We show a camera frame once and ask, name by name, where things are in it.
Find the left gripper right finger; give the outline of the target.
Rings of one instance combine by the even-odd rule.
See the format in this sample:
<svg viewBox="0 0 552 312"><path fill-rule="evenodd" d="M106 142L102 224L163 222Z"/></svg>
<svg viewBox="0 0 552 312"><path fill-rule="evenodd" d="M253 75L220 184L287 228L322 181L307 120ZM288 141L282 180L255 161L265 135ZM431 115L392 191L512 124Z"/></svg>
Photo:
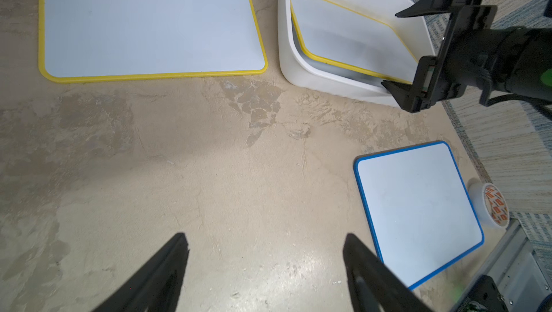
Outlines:
<svg viewBox="0 0 552 312"><path fill-rule="evenodd" d="M354 311L430 310L355 234L346 236L342 253Z"/></svg>

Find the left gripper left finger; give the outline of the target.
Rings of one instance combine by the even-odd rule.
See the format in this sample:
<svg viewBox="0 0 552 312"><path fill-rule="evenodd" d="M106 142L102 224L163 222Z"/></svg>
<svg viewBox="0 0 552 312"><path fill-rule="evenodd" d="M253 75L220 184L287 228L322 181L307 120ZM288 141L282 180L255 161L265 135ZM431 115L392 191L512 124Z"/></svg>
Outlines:
<svg viewBox="0 0 552 312"><path fill-rule="evenodd" d="M188 262L185 234L175 234L96 311L175 311Z"/></svg>

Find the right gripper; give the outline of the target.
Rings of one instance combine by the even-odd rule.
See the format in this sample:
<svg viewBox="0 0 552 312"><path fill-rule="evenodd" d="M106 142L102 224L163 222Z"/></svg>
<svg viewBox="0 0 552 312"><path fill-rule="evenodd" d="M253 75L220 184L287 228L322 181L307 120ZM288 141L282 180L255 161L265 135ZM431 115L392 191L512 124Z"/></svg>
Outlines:
<svg viewBox="0 0 552 312"><path fill-rule="evenodd" d="M438 55L420 59L411 85L382 81L402 110L418 113L438 102L457 99L468 86L481 91L483 106L515 99L512 94L490 97L496 90L492 75L497 67L498 47L506 35L490 30L497 7L481 3L482 0L419 0L395 14L397 18L450 15Z"/></svg>

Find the blue whiteboard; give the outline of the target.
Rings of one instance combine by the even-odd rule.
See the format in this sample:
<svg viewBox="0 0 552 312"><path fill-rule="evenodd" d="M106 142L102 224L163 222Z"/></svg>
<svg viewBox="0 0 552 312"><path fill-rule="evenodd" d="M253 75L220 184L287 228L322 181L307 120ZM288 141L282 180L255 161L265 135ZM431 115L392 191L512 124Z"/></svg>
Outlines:
<svg viewBox="0 0 552 312"><path fill-rule="evenodd" d="M409 289L484 244L447 142L359 156L353 170L377 257Z"/></svg>

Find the yellow whiteboard front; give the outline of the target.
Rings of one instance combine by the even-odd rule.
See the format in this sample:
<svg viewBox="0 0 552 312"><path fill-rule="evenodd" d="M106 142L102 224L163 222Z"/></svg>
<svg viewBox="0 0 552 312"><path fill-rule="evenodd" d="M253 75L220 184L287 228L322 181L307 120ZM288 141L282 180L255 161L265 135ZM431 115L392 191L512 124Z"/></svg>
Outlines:
<svg viewBox="0 0 552 312"><path fill-rule="evenodd" d="M418 60L391 26L329 0L290 0L300 50L371 78L413 82Z"/></svg>

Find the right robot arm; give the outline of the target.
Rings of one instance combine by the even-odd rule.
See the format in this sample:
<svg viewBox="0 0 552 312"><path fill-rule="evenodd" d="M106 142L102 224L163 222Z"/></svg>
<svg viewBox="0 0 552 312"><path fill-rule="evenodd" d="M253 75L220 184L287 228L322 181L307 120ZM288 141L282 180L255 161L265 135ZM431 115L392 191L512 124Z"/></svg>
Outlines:
<svg viewBox="0 0 552 312"><path fill-rule="evenodd" d="M521 101L550 119L551 29L493 30L496 12L482 0L419 0L398 12L399 18L449 15L438 55L419 60L413 83L382 82L398 106L418 113L471 86L481 91L483 106Z"/></svg>

